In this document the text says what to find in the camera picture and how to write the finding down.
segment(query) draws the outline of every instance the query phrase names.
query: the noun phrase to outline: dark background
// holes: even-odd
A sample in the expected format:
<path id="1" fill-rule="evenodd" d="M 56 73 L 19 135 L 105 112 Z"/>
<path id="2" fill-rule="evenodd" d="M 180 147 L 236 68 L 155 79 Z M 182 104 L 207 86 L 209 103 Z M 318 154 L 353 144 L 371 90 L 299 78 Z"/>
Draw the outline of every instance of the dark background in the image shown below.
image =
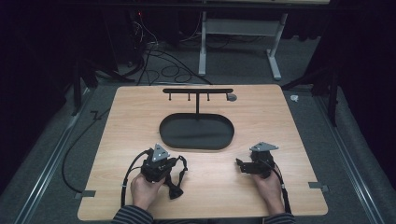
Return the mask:
<path id="1" fill-rule="evenodd" d="M 339 85 L 350 109 L 395 188 L 394 7 L 389 0 L 332 1 L 332 5 L 360 10 L 335 14 L 290 13 L 282 37 L 297 35 L 305 41 L 321 36 L 306 73 L 337 62 Z M 65 8 L 43 0 L 0 3 L 1 192 L 46 123 L 63 106 L 77 61 L 89 58 L 107 69 L 117 70 L 118 63 L 134 60 L 134 46 L 128 38 L 128 22 L 123 19 L 123 12 L 123 9 Z M 178 31 L 191 34 L 199 18 L 198 13 L 190 12 L 143 10 L 142 13 L 147 26 L 174 46 L 180 38 Z M 210 15 L 248 19 L 277 16 L 230 12 Z"/>

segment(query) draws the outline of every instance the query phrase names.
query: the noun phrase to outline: striped sleeve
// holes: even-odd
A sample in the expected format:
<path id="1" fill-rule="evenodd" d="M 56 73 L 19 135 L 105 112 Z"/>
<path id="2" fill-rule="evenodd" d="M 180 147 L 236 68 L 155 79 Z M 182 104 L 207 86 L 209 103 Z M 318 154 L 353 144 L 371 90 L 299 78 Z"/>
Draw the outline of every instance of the striped sleeve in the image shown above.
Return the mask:
<path id="1" fill-rule="evenodd" d="M 111 221 L 112 224 L 151 224 L 152 215 L 133 205 L 126 205 L 120 208 Z"/>
<path id="2" fill-rule="evenodd" d="M 296 220 L 290 213 L 282 213 L 263 220 L 264 224 L 294 224 Z"/>

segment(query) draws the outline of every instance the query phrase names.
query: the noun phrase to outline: person's left hand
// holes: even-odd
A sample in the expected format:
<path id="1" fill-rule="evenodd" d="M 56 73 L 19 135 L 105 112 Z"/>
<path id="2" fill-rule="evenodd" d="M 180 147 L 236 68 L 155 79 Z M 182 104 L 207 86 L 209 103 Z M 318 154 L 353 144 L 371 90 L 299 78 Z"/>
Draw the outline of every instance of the person's left hand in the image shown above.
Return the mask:
<path id="1" fill-rule="evenodd" d="M 142 174 L 137 175 L 131 182 L 133 205 L 148 210 L 164 181 L 165 178 L 159 182 L 150 183 Z"/>

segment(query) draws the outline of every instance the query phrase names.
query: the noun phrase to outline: hand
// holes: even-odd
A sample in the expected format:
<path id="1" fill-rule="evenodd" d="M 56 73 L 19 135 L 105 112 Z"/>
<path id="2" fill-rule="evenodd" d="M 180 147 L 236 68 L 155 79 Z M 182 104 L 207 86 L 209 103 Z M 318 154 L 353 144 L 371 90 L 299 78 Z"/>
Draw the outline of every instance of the hand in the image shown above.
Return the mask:
<path id="1" fill-rule="evenodd" d="M 159 182 L 150 183 L 142 174 L 137 175 L 131 182 L 133 205 L 148 210 L 164 181 L 165 178 Z"/>
<path id="2" fill-rule="evenodd" d="M 260 175 L 251 175 L 254 182 L 256 183 L 257 189 L 259 190 L 260 196 L 267 204 L 268 212 L 270 216 L 285 213 L 285 206 L 280 198 L 282 189 L 280 187 L 280 181 L 274 171 L 271 171 L 270 176 L 263 179 Z"/>

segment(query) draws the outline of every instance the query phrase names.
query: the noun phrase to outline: gray carpet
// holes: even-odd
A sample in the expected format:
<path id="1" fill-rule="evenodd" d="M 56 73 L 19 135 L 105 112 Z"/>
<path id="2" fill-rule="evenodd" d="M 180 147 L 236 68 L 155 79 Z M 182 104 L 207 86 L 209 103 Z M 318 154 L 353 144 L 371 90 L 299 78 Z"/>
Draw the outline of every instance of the gray carpet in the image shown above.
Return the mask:
<path id="1" fill-rule="evenodd" d="M 223 48 L 219 48 L 219 46 L 222 46 L 224 42 L 212 40 L 208 43 L 211 48 L 208 49 L 205 78 L 212 84 L 275 83 L 284 85 L 304 73 L 317 43 L 317 40 L 300 42 L 294 38 L 282 40 L 276 53 L 282 80 L 274 81 L 269 64 L 263 58 L 265 48 L 262 46 L 268 46 L 269 40 L 236 37 L 235 41 Z M 190 70 L 194 72 L 198 70 L 199 47 L 195 42 L 189 41 L 181 44 L 178 48 L 161 44 L 158 49 L 173 55 L 186 64 Z M 151 53 L 165 57 L 158 51 Z M 152 82 L 157 76 L 157 72 L 161 73 L 163 68 L 169 65 L 170 63 L 164 59 L 149 57 L 147 69 L 150 72 L 142 76 L 142 84 L 147 85 Z M 120 65 L 121 71 L 127 69 L 124 64 Z M 177 79 L 171 77 L 175 69 L 175 67 L 169 67 L 163 70 L 163 73 L 168 77 L 160 76 L 157 82 L 163 84 L 178 81 L 179 78 L 187 78 L 187 76 Z M 204 82 L 200 78 L 193 77 L 189 83 L 203 84 Z M 65 163 L 65 176 L 69 183 L 77 189 L 84 189 L 88 180 L 94 156 L 106 125 L 106 116 L 97 120 L 81 138 L 79 137 L 92 124 L 94 114 L 91 111 L 98 111 L 101 114 L 110 108 L 115 91 L 120 85 L 125 84 L 100 79 L 99 87 L 92 90 L 91 99 L 82 110 L 76 127 L 65 143 L 65 148 L 71 148 Z M 343 163 L 339 146 L 333 137 L 334 130 L 342 136 L 348 152 L 361 171 L 364 183 L 372 193 L 384 223 L 396 222 L 396 215 L 392 209 L 396 206 L 395 192 L 361 136 L 359 127 L 347 108 L 342 90 L 339 91 L 339 103 L 336 111 L 338 126 L 336 129 L 332 129 L 318 104 L 322 100 L 326 101 L 325 97 L 312 97 L 309 89 L 310 86 L 299 86 L 296 89 L 284 91 L 284 94 L 318 181 L 330 189 L 323 192 L 329 206 L 329 213 L 320 217 L 297 217 L 298 222 L 372 223 L 366 215 L 356 186 L 353 185 Z M 290 100 L 291 94 L 299 95 L 297 103 Z M 71 94 L 68 95 L 68 99 L 67 104 L 49 122 L 24 164 L 1 196 L 0 223 L 14 223 L 17 219 L 64 129 L 73 118 L 71 117 L 73 112 Z M 82 223 L 77 217 L 80 200 L 75 199 L 75 192 L 63 182 L 61 167 L 60 163 L 56 164 L 56 170 L 50 177 L 46 190 L 42 197 L 39 197 L 41 200 L 37 207 L 33 208 L 32 216 L 28 218 L 30 223 Z M 257 218 L 224 219 L 222 223 L 258 223 L 257 221 Z"/>

